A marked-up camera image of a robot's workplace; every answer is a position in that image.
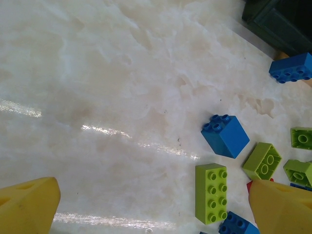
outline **yellow plastic piece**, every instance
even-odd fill
[[[312,193],[268,180],[255,180],[249,203],[262,234],[311,234]]]
[[[48,234],[59,200],[53,177],[0,189],[0,233]]]

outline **dark plastic bin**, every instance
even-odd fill
[[[247,0],[242,19],[289,56],[312,52],[312,0]]]

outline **toy block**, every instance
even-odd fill
[[[236,116],[214,115],[201,131],[215,154],[236,158],[249,138]]]
[[[2,234],[48,234],[60,200],[53,177],[0,189]]]
[[[312,128],[291,128],[292,147],[312,150]]]
[[[290,159],[283,168],[290,182],[312,188],[312,163]]]
[[[309,191],[257,179],[250,188],[249,204],[260,233],[311,233],[312,194]]]
[[[294,184],[294,183],[291,183],[290,186],[292,187],[295,187],[295,188],[299,188],[299,189],[304,189],[304,190],[308,190],[308,191],[312,191],[312,188],[309,188],[307,186],[300,186],[300,185],[297,185],[297,184]]]
[[[249,193],[249,191],[250,191],[250,188],[251,188],[252,184],[253,184],[253,181],[250,181],[249,183],[247,183],[247,190],[248,190],[248,193]]]
[[[257,144],[243,166],[250,179],[270,179],[282,157],[272,144]]]
[[[309,80],[312,78],[312,55],[305,53],[273,61],[269,73],[281,84],[300,79]]]
[[[211,163],[195,167],[195,216],[204,224],[226,219],[226,167]]]
[[[228,213],[228,217],[220,226],[220,234],[260,234],[258,228],[253,224],[236,215],[233,212]]]

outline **green lego brick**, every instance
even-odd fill
[[[243,166],[250,179],[271,179],[282,157],[272,144],[260,142]]]
[[[291,128],[292,147],[312,150],[312,128]]]
[[[283,168],[289,181],[312,188],[312,163],[288,160]]]
[[[226,219],[226,167],[211,163],[195,168],[195,216],[204,224]]]

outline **white marble surface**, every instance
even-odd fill
[[[0,187],[55,176],[52,234],[205,231],[195,165],[227,166],[228,210],[253,221],[241,170],[256,142],[283,157],[311,127],[312,89],[268,76],[274,50],[241,25],[242,0],[2,0]],[[200,134],[236,115],[251,142],[236,159]]]

